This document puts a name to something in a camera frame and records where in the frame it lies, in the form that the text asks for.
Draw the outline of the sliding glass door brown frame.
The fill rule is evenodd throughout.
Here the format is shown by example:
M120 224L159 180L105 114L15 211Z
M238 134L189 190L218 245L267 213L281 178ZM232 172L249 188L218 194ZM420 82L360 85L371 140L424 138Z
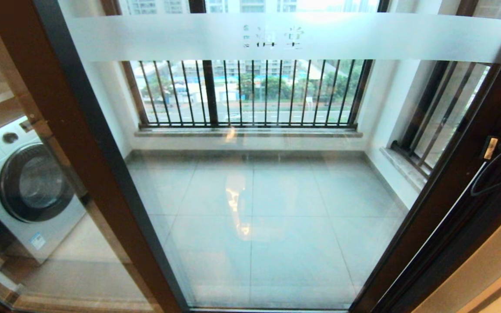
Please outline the sliding glass door brown frame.
M501 97L501 20L440 14L443 0L385 13L106 16L57 0L186 313L357 311L399 229L485 97ZM357 127L342 137L134 137L121 62L371 60ZM496 63L419 193L378 150L409 125L428 61Z

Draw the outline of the black window guard railing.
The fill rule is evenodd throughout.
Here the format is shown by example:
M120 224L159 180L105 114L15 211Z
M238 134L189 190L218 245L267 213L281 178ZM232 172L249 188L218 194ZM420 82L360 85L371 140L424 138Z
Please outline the black window guard railing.
M371 60L135 60L139 128L354 129Z
M482 62L435 63L405 133L392 143L425 177L458 131L491 68Z

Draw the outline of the grey stone window sill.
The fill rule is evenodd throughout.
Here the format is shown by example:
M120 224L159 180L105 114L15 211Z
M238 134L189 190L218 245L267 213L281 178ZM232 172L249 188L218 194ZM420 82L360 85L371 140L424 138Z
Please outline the grey stone window sill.
M135 131L134 137L342 137L361 138L364 133L335 128L205 127L158 128Z
M390 148L378 149L390 164L403 176L416 192L421 192L428 180L413 162L398 151Z

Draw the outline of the dark brown door jamb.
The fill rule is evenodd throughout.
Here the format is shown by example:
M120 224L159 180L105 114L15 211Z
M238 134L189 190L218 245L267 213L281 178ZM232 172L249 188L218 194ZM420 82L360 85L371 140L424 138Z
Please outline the dark brown door jamb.
M501 137L501 97L485 97L453 151L414 204L357 311L407 313L436 290L501 224L501 158L482 159Z

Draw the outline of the white front-load washing machine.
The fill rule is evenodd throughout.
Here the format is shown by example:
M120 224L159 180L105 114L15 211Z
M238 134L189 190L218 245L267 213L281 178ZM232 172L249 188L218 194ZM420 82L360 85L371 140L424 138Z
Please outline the white front-load washing machine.
M0 127L0 252L41 265L85 213L28 119Z

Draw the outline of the dark window frame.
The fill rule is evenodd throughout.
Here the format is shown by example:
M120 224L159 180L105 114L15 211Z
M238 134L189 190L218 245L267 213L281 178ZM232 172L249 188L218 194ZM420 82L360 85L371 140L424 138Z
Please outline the dark window frame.
M390 0L98 0L106 16L385 13ZM371 60L123 61L139 127L356 128Z
M443 0L440 14L501 20L501 0ZM497 69L496 63L428 61L429 76L402 138L408 157L442 153Z

